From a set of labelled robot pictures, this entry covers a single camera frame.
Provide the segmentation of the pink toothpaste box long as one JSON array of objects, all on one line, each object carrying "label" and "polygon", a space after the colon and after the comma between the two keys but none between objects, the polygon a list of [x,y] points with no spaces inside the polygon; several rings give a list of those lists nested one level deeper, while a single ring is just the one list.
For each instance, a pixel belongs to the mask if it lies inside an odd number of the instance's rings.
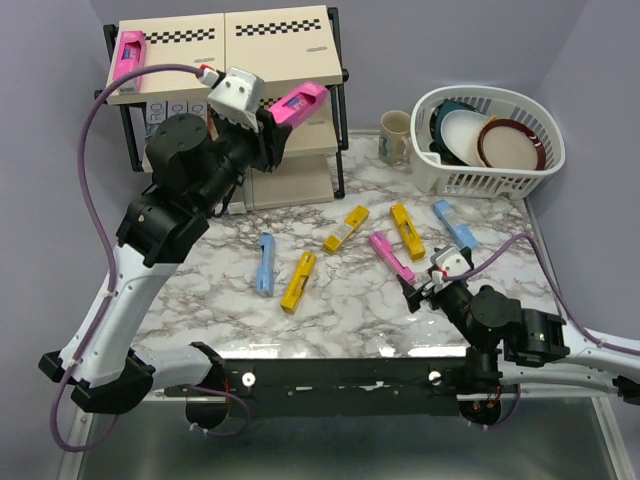
[{"label": "pink toothpaste box long", "polygon": [[271,105],[268,111],[278,126],[296,129],[326,102],[329,90],[315,82],[306,82]]}]

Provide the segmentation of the silver foil toothpaste box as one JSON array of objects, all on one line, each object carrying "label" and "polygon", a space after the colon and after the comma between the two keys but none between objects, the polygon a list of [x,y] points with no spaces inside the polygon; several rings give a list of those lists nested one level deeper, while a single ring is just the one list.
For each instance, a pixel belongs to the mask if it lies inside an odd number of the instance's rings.
[{"label": "silver foil toothpaste box", "polygon": [[167,116],[172,117],[175,115],[185,114],[189,111],[187,101],[169,101],[167,103]]}]

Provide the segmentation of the pink toothpaste box diagonal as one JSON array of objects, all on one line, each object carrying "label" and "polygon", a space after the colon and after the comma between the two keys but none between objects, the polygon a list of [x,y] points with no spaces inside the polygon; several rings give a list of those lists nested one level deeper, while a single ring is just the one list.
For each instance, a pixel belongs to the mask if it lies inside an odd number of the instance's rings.
[{"label": "pink toothpaste box diagonal", "polygon": [[127,30],[119,33],[119,40],[113,59],[112,80],[144,66],[146,56],[146,36],[141,30]]}]

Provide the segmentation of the metallic blue toothpaste box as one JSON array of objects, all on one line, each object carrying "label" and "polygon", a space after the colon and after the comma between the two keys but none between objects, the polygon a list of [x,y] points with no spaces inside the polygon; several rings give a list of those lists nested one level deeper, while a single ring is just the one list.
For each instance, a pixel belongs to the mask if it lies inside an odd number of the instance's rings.
[{"label": "metallic blue toothpaste box", "polygon": [[243,186],[237,186],[235,188],[227,205],[226,211],[229,215],[239,215],[247,212]]}]

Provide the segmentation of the red metallic toothpaste box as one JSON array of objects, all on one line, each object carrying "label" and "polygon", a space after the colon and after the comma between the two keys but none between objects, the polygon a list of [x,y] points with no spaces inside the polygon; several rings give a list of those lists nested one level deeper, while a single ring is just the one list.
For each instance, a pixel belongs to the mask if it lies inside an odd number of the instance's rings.
[{"label": "red metallic toothpaste box", "polygon": [[154,136],[159,125],[167,118],[167,102],[147,102],[145,105],[145,142]]}]

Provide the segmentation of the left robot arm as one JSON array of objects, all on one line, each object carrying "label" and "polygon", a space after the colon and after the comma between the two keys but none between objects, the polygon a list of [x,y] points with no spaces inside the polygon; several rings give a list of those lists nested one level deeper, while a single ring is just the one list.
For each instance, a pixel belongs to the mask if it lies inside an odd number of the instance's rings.
[{"label": "left robot arm", "polygon": [[95,298],[69,343],[39,362],[52,381],[72,385],[71,399],[83,411],[122,415],[153,390],[190,385],[209,395],[220,387],[223,361],[202,342],[148,352],[131,344],[158,292],[245,171],[271,172],[280,164],[292,126],[266,109],[257,119],[257,130],[249,130],[215,117],[215,136],[194,114],[157,127],[146,147],[153,184],[129,204],[117,230],[106,295]]}]

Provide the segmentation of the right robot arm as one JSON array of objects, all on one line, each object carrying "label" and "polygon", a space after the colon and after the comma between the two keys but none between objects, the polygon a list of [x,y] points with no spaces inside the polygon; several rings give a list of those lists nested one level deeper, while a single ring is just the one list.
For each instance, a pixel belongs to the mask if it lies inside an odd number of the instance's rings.
[{"label": "right robot arm", "polygon": [[460,280],[441,289],[397,280],[410,312],[427,301],[469,344],[461,363],[442,375],[445,387],[470,395],[521,383],[555,384],[639,403],[639,359],[600,347],[561,316],[524,308],[489,285],[473,294]]}]

